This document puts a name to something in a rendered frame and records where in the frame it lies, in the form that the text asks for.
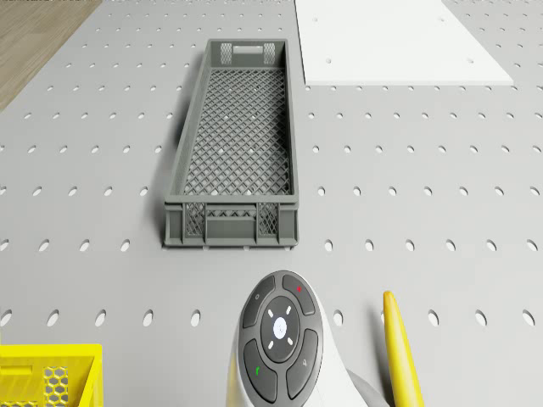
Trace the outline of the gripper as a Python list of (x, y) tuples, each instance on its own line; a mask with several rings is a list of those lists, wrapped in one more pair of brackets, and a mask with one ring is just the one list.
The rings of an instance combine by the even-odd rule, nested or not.
[(347, 370), (353, 385), (364, 399), (368, 407), (389, 407), (383, 396), (375, 390), (368, 382), (356, 375), (353, 371)]

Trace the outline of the banana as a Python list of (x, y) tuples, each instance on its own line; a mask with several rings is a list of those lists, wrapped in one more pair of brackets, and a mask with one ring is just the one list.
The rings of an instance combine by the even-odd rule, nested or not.
[(395, 407), (424, 407), (406, 329), (391, 291), (383, 293), (384, 334)]

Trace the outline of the dark grey basket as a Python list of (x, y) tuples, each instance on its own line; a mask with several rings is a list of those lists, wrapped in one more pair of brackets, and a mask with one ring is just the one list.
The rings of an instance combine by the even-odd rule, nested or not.
[(211, 39), (168, 193), (168, 247), (293, 247), (299, 183), (284, 39)]

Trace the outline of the yellow basket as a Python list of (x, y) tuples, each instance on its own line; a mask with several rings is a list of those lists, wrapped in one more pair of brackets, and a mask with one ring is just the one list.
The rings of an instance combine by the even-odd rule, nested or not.
[(0, 345), (0, 407), (104, 407), (102, 346)]

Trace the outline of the white board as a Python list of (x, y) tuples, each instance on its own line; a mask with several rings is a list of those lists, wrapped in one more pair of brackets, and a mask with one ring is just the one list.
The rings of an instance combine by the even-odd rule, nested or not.
[(310, 86), (485, 86), (512, 77), (441, 0), (295, 0)]

